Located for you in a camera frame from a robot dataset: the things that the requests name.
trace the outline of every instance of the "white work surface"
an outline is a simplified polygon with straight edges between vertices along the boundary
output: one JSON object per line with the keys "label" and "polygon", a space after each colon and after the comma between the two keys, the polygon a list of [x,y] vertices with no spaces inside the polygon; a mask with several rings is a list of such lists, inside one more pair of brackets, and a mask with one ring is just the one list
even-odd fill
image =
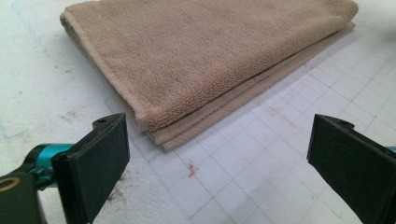
{"label": "white work surface", "polygon": [[[59,22],[78,2],[0,3],[0,175],[122,111]],[[355,31],[185,146],[164,154],[129,125],[131,161],[94,223],[360,223],[305,158],[316,113],[396,146],[396,2],[358,3]],[[40,198],[65,223],[57,189]]]}

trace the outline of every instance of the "brown towel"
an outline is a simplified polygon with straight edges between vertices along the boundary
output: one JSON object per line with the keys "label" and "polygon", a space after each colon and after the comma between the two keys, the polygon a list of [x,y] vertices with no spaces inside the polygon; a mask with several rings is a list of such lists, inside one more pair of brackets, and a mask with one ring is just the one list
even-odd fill
{"label": "brown towel", "polygon": [[357,11],[350,0],[102,0],[68,7],[61,20],[137,129],[169,150]]}

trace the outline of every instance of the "towel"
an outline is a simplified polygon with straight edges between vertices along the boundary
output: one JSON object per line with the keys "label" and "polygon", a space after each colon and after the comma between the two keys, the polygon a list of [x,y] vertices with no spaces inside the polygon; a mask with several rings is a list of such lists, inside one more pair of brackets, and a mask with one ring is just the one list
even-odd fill
{"label": "towel", "polygon": [[102,0],[61,22],[136,129],[168,151],[306,63],[357,11],[350,0]]}

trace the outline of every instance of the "stain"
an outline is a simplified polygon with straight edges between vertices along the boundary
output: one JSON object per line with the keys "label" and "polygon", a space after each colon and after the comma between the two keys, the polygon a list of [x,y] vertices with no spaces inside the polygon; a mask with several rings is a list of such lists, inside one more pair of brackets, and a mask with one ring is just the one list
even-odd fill
{"label": "stain", "polygon": [[76,118],[76,112],[69,111],[65,115],[61,115],[60,118],[67,122],[71,122],[73,119]]}
{"label": "stain", "polygon": [[115,202],[126,202],[125,196],[123,193],[119,190],[118,185],[111,191],[110,195],[107,198],[107,201],[110,203],[115,203]]}
{"label": "stain", "polygon": [[195,175],[197,174],[197,168],[194,166],[193,163],[189,163],[187,164],[191,170],[191,174],[189,175],[189,179],[195,177]]}
{"label": "stain", "polygon": [[127,179],[127,172],[124,172],[120,178],[120,182],[124,182]]}
{"label": "stain", "polygon": [[23,138],[23,143],[27,143],[28,141],[30,141],[30,135],[29,135],[29,134],[26,135],[26,136]]}

